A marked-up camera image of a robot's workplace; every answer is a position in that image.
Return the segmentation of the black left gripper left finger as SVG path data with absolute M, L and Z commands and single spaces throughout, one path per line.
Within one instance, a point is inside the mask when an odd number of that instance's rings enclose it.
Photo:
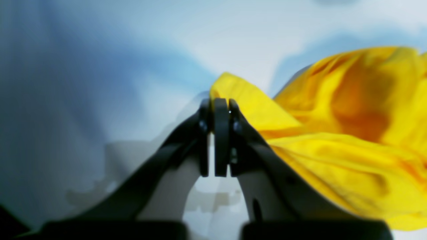
M 68 220 L 46 223 L 22 240 L 188 240 L 188 194 L 208 176 L 210 100 L 180 123 L 109 197 Z

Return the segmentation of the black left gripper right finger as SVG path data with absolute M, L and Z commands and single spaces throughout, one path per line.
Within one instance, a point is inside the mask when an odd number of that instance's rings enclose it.
M 356 217 L 314 190 L 249 124 L 235 100 L 213 101 L 215 175 L 239 181 L 250 222 L 242 240 L 392 240 L 383 221 Z

